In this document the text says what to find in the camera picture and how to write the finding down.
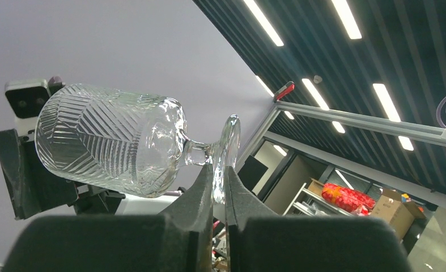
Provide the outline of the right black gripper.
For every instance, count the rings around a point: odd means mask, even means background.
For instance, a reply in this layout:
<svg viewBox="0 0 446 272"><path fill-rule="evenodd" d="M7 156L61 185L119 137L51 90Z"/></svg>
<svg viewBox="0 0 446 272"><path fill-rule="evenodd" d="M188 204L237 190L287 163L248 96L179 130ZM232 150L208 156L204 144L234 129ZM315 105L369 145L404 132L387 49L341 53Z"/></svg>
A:
<svg viewBox="0 0 446 272"><path fill-rule="evenodd" d="M15 129L0 131L0 165L16 220L66 205L77 215L115 214L126 195L67 180L50 173L39 160L34 141Z"/></svg>

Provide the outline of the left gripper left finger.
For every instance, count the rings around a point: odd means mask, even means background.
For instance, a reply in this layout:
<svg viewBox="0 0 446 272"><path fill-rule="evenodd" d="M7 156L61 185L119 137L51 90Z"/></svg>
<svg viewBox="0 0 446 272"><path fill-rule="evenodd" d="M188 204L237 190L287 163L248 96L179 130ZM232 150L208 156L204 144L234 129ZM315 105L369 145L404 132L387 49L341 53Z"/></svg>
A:
<svg viewBox="0 0 446 272"><path fill-rule="evenodd" d="M46 216L21 233L3 271L210 271L213 168L156 215Z"/></svg>

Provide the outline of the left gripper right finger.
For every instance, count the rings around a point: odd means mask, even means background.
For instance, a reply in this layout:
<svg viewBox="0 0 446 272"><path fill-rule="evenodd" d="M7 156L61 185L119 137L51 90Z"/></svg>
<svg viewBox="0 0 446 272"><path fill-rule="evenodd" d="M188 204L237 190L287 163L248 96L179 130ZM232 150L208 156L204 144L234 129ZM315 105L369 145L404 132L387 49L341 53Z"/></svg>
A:
<svg viewBox="0 0 446 272"><path fill-rule="evenodd" d="M390 226L357 216L281 216L224 171L231 271L410 271Z"/></svg>

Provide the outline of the clear wine glass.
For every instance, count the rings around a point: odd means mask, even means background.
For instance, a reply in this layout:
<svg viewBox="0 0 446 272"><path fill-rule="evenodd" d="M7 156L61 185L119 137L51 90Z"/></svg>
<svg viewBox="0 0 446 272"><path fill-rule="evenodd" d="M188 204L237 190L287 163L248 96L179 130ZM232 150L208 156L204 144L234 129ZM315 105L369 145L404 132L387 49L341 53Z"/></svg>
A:
<svg viewBox="0 0 446 272"><path fill-rule="evenodd" d="M88 84L65 86L43 106L35 147L52 174L144 198L162 196L185 165L213 168L213 199L225 202L224 172L236 164L240 119L229 116L220 139L187 134L173 98Z"/></svg>

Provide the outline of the metal storage shelf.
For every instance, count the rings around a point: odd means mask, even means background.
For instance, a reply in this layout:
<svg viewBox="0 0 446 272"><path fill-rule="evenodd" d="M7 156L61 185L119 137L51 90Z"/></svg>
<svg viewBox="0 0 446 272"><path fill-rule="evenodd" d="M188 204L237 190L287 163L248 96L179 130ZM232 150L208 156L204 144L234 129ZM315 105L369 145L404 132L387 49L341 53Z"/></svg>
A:
<svg viewBox="0 0 446 272"><path fill-rule="evenodd" d="M285 215L306 215L306 216L330 216L345 215L352 216L349 212L335 207L325 201L321 196L310 191L305 182L288 207L282 214Z"/></svg>

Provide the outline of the black monitor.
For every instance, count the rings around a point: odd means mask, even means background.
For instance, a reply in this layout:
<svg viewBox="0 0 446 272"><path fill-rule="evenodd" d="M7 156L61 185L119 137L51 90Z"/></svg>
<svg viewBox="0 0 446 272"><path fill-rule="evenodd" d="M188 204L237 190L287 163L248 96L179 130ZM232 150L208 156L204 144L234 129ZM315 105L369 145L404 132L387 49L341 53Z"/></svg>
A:
<svg viewBox="0 0 446 272"><path fill-rule="evenodd" d="M252 191L267 170L266 165L250 155L237 174L243 185Z"/></svg>

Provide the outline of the red patterned bag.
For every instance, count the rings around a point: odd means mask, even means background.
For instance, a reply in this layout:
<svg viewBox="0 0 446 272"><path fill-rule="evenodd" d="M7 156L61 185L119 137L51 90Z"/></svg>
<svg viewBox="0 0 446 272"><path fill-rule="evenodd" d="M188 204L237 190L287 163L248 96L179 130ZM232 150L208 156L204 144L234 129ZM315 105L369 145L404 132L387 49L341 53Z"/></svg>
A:
<svg viewBox="0 0 446 272"><path fill-rule="evenodd" d="M368 215L376 205L374 199L360 191L331 183L324 184L321 196L328 203L352 214Z"/></svg>

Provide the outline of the cardboard box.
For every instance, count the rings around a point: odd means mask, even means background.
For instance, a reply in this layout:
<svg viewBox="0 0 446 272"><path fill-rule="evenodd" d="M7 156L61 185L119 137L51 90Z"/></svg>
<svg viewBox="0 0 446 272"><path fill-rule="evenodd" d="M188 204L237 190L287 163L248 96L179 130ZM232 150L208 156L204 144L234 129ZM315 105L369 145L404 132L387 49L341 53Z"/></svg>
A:
<svg viewBox="0 0 446 272"><path fill-rule="evenodd" d="M403 200L401 193L384 188L370 217L379 218L388 223L396 237L402 240L416 219L426 219L423 210L412 200Z"/></svg>

